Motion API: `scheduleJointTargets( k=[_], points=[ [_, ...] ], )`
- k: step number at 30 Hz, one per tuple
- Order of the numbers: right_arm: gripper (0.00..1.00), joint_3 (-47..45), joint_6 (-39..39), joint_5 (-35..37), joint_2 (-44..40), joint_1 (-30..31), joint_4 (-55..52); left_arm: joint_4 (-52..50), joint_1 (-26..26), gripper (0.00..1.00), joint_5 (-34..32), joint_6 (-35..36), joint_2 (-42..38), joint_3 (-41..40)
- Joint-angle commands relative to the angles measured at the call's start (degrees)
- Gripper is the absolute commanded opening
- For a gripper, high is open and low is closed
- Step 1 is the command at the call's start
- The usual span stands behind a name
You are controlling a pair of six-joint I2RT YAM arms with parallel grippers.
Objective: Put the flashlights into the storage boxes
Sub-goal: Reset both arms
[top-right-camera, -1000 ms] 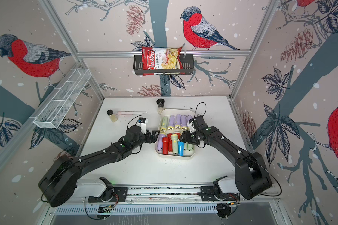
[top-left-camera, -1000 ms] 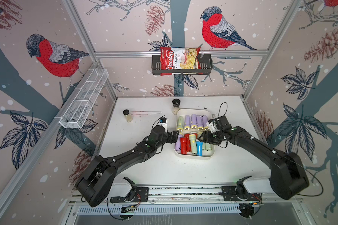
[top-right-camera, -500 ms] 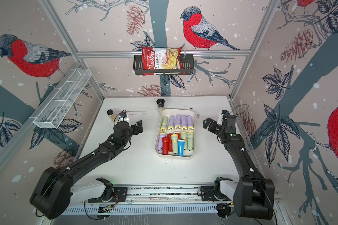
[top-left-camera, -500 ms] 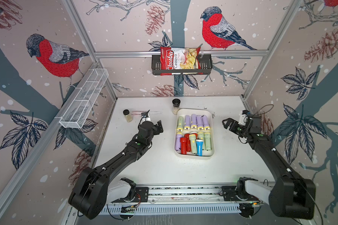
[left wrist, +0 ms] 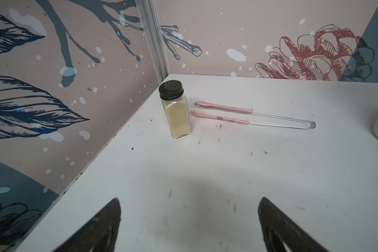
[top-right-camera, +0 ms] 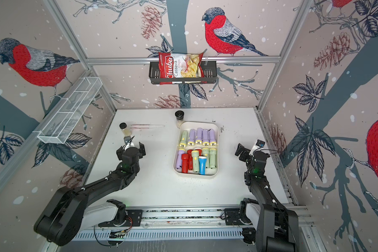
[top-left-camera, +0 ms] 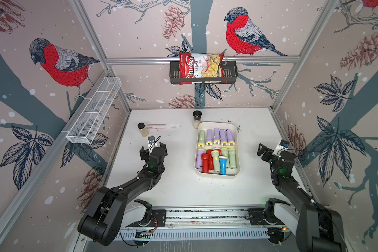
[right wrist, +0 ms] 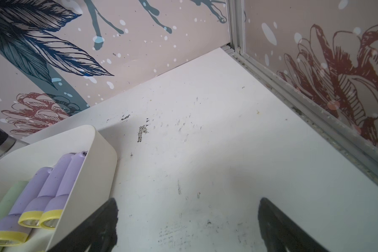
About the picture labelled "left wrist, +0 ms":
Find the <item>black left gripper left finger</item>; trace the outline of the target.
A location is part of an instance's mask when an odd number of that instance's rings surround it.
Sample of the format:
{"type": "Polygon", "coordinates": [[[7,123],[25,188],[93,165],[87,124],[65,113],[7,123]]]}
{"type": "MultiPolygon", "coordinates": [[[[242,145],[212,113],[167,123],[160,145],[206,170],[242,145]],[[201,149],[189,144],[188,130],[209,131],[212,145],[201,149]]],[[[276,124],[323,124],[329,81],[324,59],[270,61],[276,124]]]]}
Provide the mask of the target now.
{"type": "Polygon", "coordinates": [[[120,202],[114,198],[55,251],[114,252],[120,221],[120,202]]]}

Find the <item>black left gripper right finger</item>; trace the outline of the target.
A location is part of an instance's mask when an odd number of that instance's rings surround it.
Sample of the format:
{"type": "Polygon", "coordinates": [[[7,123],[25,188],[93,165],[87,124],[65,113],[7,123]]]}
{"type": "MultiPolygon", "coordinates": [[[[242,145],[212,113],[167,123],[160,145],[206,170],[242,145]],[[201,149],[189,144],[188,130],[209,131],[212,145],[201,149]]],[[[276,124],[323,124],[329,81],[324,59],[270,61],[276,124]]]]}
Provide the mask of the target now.
{"type": "Polygon", "coordinates": [[[268,198],[258,206],[263,239],[269,252],[327,252],[268,198]]]}

